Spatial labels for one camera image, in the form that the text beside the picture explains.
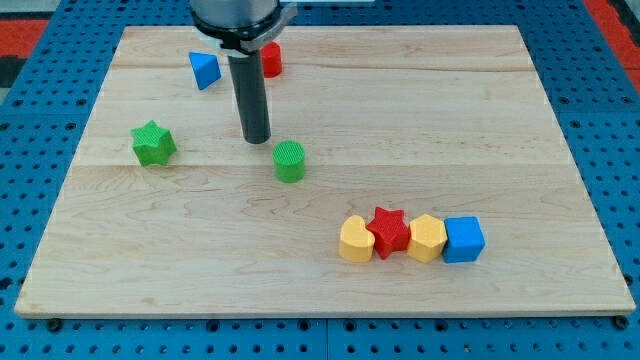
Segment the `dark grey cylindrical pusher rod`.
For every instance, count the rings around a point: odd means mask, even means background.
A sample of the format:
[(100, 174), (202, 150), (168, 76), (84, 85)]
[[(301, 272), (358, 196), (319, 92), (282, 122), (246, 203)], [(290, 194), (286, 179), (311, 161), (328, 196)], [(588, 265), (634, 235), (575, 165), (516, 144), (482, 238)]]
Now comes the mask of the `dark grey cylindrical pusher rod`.
[(271, 137), (262, 58), (259, 52), (228, 58), (241, 129), (250, 144), (262, 144)]

